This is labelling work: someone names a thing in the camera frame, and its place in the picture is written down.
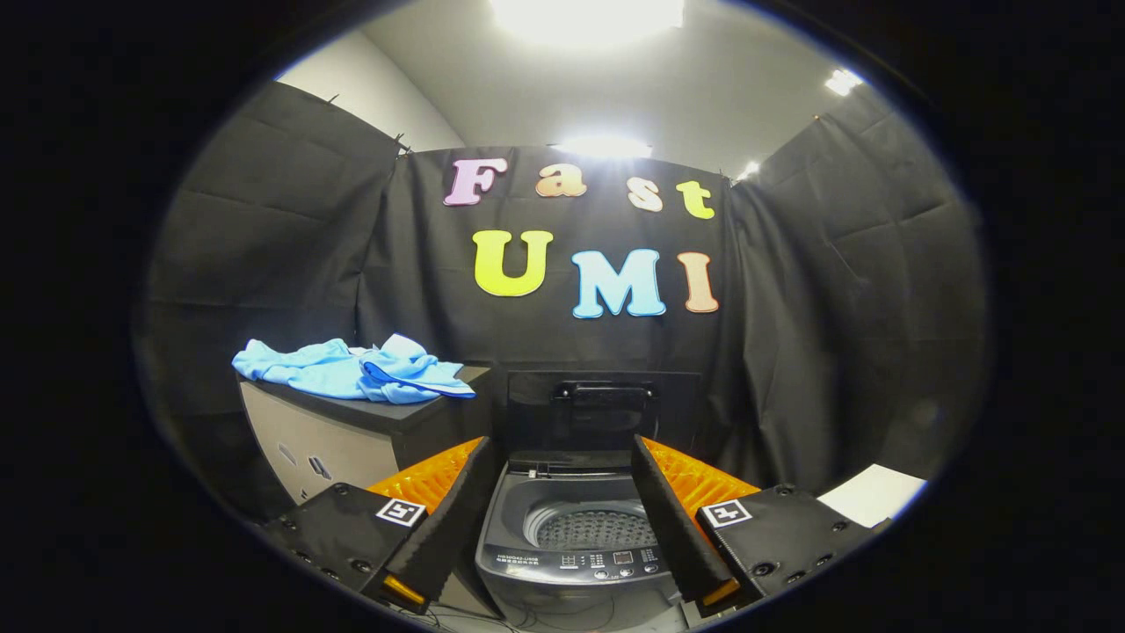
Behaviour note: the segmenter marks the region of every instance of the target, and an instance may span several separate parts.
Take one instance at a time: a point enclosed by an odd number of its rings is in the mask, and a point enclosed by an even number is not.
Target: white wall
[[[441,112],[361,31],[354,30],[302,60],[278,78],[402,138],[414,151],[464,147]]]

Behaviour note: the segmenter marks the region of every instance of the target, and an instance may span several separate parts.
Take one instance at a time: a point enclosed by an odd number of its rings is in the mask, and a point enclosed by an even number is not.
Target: white ceiling
[[[720,0],[687,0],[683,28],[605,52],[525,42],[488,0],[417,0],[362,30],[469,146],[614,134],[736,175],[846,98],[825,87],[829,57]]]

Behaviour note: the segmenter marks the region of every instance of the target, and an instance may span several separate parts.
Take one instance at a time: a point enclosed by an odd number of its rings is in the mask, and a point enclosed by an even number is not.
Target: washing machine
[[[616,631],[680,603],[630,473],[634,434],[690,451],[699,376],[511,372],[508,451],[477,544],[525,631]]]

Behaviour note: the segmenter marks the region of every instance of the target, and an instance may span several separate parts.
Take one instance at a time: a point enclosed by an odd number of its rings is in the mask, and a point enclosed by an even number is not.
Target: black curtain
[[[987,379],[978,210],[918,128],[866,85],[736,190],[809,271],[834,359],[840,474],[878,462],[932,479]]]
[[[356,341],[356,292],[397,145],[353,115],[269,83],[180,183],[153,247],[138,350],[172,438],[236,508],[289,503],[261,458],[231,369],[258,338],[279,351]]]
[[[819,494],[872,462],[929,479],[966,428],[984,378],[974,216],[870,90],[734,188],[662,161],[549,147],[396,153],[335,106],[267,85],[187,175],[155,246],[142,340],[154,395],[197,462],[213,462],[216,489],[251,514],[269,515],[278,506],[262,499],[281,497],[230,368],[250,338],[291,351],[399,333],[440,359],[489,365],[495,391],[484,396],[501,441],[507,371],[696,372],[690,452],[763,487]],[[453,162],[486,157],[507,170],[476,205],[446,206]],[[586,192],[539,196],[539,170],[555,163],[579,166]],[[628,200],[631,177],[656,182],[660,211]],[[690,180],[711,192],[714,217],[687,211],[676,186]],[[511,275],[526,265],[523,230],[554,234],[537,290],[478,287],[472,235],[483,229],[512,234]],[[620,269],[634,248],[659,252],[667,310],[576,319],[570,256],[598,250]],[[676,255],[686,251],[711,257],[718,310],[685,308]]]

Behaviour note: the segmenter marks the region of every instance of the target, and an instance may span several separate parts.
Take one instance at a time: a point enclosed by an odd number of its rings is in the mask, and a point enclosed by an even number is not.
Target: washing machine lid
[[[504,444],[515,461],[595,470],[628,467],[633,435],[690,451],[700,381],[678,372],[508,372]]]

